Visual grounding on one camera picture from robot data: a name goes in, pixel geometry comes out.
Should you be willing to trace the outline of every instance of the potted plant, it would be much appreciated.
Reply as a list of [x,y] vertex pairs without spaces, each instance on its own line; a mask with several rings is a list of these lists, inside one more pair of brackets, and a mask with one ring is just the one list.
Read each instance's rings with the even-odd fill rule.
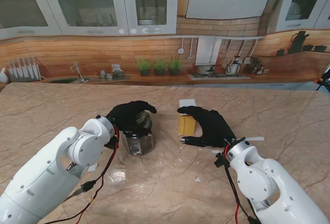
[[140,60],[136,60],[136,67],[140,70],[141,76],[148,76],[151,63],[148,60],[141,58]]
[[175,55],[169,62],[169,73],[171,76],[177,76],[181,69],[181,59]]
[[155,75],[163,76],[165,74],[166,62],[161,58],[157,58],[154,64]]

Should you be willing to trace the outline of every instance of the black glove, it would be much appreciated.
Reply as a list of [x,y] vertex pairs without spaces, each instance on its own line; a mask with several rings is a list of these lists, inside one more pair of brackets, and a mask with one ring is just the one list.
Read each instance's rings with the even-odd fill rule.
[[217,111],[208,111],[201,107],[181,107],[177,109],[179,113],[191,115],[202,127],[201,137],[186,136],[182,143],[199,147],[225,147],[228,143],[225,139],[231,141],[236,138],[225,119]]
[[144,136],[148,135],[148,130],[144,127],[138,126],[136,123],[136,116],[144,110],[157,113],[156,108],[149,105],[148,102],[138,100],[115,106],[111,112],[106,115],[106,118],[108,118],[112,124],[116,125],[117,128],[123,132],[128,131]]

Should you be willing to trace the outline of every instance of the cabinet handle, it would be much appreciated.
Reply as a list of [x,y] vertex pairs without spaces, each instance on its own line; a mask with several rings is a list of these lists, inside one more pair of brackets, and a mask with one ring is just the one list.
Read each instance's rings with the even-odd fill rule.
[[154,29],[154,30],[146,29],[145,32],[160,32],[160,30],[159,29]]
[[293,25],[288,25],[287,27],[299,27],[301,24],[293,24]]
[[32,30],[18,31],[18,33],[35,33]]
[[103,33],[102,31],[87,31],[87,33]]

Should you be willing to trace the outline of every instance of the faucet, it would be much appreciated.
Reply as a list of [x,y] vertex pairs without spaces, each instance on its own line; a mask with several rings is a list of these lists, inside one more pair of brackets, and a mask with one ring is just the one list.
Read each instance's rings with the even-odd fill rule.
[[74,65],[72,65],[70,67],[70,69],[71,69],[72,72],[73,72],[73,69],[72,69],[73,67],[76,67],[76,71],[78,72],[78,75],[79,75],[79,78],[80,78],[80,82],[86,82],[85,79],[83,78],[83,76],[80,73],[80,70],[79,70],[79,67],[78,67],[78,64],[77,64],[76,61],[74,61]]

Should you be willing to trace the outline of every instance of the sink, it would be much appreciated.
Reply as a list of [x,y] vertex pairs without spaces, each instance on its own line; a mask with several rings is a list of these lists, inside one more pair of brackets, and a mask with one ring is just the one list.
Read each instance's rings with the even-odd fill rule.
[[80,78],[65,78],[65,79],[57,79],[50,81],[49,83],[78,83],[81,82]]

